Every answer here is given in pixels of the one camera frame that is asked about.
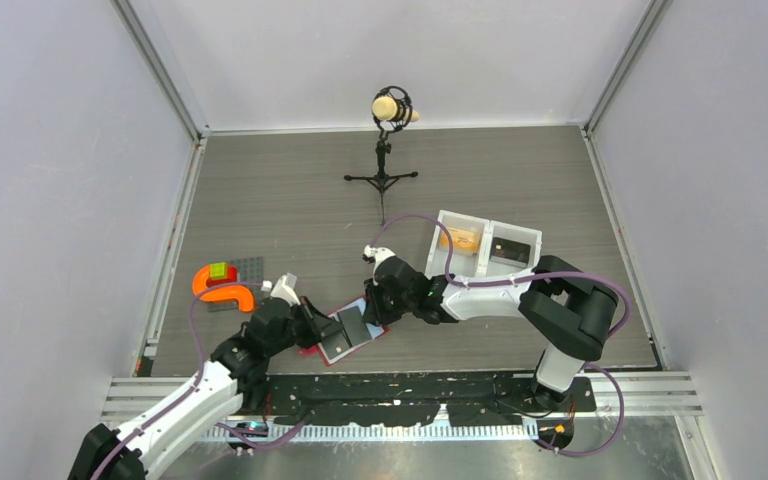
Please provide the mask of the orange credit card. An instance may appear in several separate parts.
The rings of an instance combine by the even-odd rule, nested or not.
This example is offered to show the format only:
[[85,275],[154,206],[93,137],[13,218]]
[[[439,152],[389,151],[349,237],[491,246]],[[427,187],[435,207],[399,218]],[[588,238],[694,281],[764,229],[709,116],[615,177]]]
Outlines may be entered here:
[[482,230],[447,226],[446,232],[439,234],[437,247],[443,252],[452,248],[457,255],[477,255],[480,250],[482,235]]

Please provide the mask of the red card holder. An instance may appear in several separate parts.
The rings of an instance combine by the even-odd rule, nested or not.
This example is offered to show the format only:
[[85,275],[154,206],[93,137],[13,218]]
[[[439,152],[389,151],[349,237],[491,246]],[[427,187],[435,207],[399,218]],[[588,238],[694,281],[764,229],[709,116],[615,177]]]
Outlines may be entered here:
[[336,320],[342,329],[327,336],[322,342],[310,348],[298,349],[302,356],[318,355],[326,366],[333,366],[365,345],[385,335],[389,329],[364,320],[367,301],[358,297],[332,312],[329,317]]

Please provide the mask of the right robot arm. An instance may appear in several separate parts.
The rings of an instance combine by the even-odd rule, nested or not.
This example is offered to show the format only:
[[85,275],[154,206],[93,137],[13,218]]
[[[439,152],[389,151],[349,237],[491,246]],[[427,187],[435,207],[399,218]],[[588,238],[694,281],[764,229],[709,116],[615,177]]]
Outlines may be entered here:
[[549,411],[570,398],[585,364],[601,358],[619,327],[616,310],[630,303],[617,285],[557,256],[541,258],[532,269],[486,278],[428,277],[387,248],[368,247],[363,258],[373,267],[365,282],[370,323],[389,325],[405,314],[432,325],[484,317],[528,321],[548,342],[530,392],[534,403]]

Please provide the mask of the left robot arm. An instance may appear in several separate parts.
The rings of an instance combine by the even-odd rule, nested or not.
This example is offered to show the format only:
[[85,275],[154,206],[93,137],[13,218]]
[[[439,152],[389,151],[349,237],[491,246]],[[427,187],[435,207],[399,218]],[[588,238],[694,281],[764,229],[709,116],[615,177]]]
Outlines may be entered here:
[[342,330],[341,322],[322,314],[306,297],[262,300],[240,331],[221,342],[173,393],[116,428],[93,427],[69,478],[160,478],[210,427],[265,405],[273,356],[292,347],[313,347]]

